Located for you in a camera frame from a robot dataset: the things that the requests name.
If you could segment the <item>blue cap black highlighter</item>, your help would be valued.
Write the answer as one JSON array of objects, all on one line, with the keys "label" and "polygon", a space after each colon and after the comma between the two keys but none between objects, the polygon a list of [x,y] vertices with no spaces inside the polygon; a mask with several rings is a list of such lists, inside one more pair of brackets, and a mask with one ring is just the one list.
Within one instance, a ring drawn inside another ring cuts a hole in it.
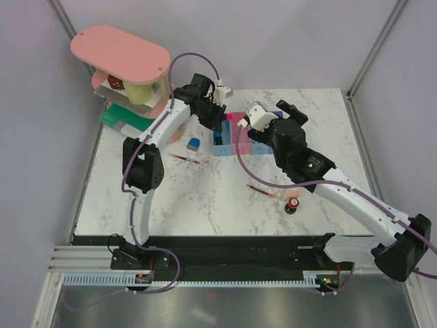
[{"label": "blue cap black highlighter", "polygon": [[216,146],[222,146],[223,145],[223,139],[222,139],[221,133],[214,132],[214,144]]}]

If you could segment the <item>pink drawer bin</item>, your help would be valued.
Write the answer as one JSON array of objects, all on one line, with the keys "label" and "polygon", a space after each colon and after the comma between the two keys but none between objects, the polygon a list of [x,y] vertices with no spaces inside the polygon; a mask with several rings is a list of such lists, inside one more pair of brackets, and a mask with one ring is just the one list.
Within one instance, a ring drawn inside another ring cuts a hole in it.
[{"label": "pink drawer bin", "polygon": [[[233,154],[236,155],[236,137],[238,132],[238,122],[244,118],[245,112],[231,112],[231,118],[229,119],[230,131],[231,131],[231,145]],[[243,128],[240,132],[239,152],[241,155],[251,153],[251,139],[248,137],[247,132],[249,131],[248,126]]]}]

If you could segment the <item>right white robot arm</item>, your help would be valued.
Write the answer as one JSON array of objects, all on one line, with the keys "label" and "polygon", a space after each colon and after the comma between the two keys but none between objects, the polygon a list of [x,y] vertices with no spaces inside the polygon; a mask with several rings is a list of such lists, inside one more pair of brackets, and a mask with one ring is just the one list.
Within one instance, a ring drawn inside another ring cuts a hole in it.
[{"label": "right white robot arm", "polygon": [[288,114],[281,118],[255,101],[245,111],[239,126],[247,135],[272,148],[277,167],[293,187],[332,202],[370,231],[370,236],[334,234],[313,251],[314,264],[328,269],[336,262],[354,262],[378,268],[391,279],[404,282],[428,250],[431,221],[394,209],[354,184],[330,159],[308,147],[303,125],[308,117],[284,100],[277,107]]}]

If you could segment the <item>red black round stamp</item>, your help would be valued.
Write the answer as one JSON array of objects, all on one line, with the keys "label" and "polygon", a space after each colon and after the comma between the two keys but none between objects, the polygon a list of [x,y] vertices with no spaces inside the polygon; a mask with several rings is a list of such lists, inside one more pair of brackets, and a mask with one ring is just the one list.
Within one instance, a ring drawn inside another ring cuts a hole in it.
[{"label": "red black round stamp", "polygon": [[300,205],[300,202],[299,202],[298,198],[293,197],[287,201],[287,203],[284,206],[284,210],[287,214],[293,215],[296,212],[299,205]]}]

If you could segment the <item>purple drawer bin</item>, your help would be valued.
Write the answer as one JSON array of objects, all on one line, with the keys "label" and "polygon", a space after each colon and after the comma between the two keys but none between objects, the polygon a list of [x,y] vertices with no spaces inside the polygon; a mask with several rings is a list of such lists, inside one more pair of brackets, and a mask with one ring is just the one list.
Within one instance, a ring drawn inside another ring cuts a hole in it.
[{"label": "purple drawer bin", "polygon": [[275,114],[278,118],[283,118],[283,112],[282,111],[273,111],[273,114]]}]

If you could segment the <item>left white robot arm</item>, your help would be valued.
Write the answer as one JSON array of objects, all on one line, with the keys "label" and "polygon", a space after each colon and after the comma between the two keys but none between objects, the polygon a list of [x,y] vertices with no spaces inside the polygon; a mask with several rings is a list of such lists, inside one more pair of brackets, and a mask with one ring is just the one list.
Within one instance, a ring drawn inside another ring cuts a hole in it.
[{"label": "left white robot arm", "polygon": [[164,178],[162,152],[175,134],[191,116],[214,132],[222,131],[226,120],[225,101],[233,90],[222,81],[212,81],[194,74],[191,82],[172,91],[163,112],[137,138],[126,138],[123,143],[122,191],[132,196],[132,204],[124,238],[132,246],[126,261],[142,269],[150,261],[150,253],[142,246],[150,237],[150,209],[155,190]]}]

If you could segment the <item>light blue drawer bin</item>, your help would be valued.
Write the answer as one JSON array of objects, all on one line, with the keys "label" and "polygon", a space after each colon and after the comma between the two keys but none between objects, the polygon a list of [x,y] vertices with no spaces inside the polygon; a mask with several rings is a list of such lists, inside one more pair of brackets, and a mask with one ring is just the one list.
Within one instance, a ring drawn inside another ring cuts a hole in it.
[{"label": "light blue drawer bin", "polygon": [[214,144],[214,132],[212,133],[212,153],[215,157],[220,156],[232,156],[233,148],[231,142],[231,125],[229,120],[222,121],[221,124],[221,136],[223,139],[222,146],[216,146]]}]

